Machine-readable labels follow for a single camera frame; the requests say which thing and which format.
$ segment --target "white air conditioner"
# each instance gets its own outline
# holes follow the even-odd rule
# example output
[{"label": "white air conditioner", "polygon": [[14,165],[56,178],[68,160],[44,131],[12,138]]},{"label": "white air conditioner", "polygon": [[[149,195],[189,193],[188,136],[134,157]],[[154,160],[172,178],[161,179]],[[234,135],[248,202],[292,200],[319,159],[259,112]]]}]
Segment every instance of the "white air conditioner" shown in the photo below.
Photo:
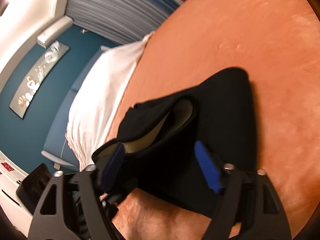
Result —
[{"label": "white air conditioner", "polygon": [[38,44],[44,48],[48,48],[64,31],[69,29],[72,25],[73,20],[68,16],[63,16],[38,36]]}]

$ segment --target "red decoration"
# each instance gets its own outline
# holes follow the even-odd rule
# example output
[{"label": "red decoration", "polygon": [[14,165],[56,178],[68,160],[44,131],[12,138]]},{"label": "red decoration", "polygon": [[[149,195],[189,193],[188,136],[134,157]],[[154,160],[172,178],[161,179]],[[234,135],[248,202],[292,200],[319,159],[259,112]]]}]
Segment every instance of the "red decoration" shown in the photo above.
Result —
[{"label": "red decoration", "polygon": [[12,168],[8,163],[1,163],[1,164],[2,166],[5,167],[7,171],[14,171],[14,168]]}]

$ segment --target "fuzzy orange fabric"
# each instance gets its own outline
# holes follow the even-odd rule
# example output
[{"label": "fuzzy orange fabric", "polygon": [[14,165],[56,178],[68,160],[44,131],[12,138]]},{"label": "fuzzy orange fabric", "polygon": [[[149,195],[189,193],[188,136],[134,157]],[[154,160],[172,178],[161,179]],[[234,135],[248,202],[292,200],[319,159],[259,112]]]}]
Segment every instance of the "fuzzy orange fabric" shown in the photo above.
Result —
[{"label": "fuzzy orange fabric", "polygon": [[[320,200],[320,23],[306,0],[187,0],[151,38],[107,140],[130,106],[229,66],[249,73],[258,166],[271,178],[295,236]],[[200,239],[209,219],[136,190],[114,223],[127,240]],[[161,237],[164,231],[171,234]]]}]

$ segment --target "metal bolt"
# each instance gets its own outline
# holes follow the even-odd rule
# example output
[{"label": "metal bolt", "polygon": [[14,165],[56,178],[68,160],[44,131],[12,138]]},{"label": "metal bolt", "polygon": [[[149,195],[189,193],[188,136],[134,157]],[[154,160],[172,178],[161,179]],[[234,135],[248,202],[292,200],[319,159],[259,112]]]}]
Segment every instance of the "metal bolt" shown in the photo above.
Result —
[{"label": "metal bolt", "polygon": [[63,171],[56,171],[53,175],[55,177],[61,177],[63,175]]},{"label": "metal bolt", "polygon": [[228,170],[228,171],[233,171],[235,169],[235,166],[233,164],[231,164],[231,163],[226,163],[224,165],[224,169]]},{"label": "metal bolt", "polygon": [[266,174],[265,170],[263,169],[258,169],[257,170],[258,175],[264,176]]},{"label": "metal bolt", "polygon": [[94,171],[96,169],[96,165],[91,164],[85,168],[86,171]]}]

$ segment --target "white blanket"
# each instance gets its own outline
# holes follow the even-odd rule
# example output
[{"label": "white blanket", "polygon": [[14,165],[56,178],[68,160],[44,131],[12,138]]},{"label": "white blanket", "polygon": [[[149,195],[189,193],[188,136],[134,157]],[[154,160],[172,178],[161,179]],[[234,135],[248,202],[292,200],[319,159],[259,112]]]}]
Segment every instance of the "white blanket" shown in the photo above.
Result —
[{"label": "white blanket", "polygon": [[104,52],[84,79],[69,111],[66,138],[82,171],[105,143],[128,82],[152,33]]}]

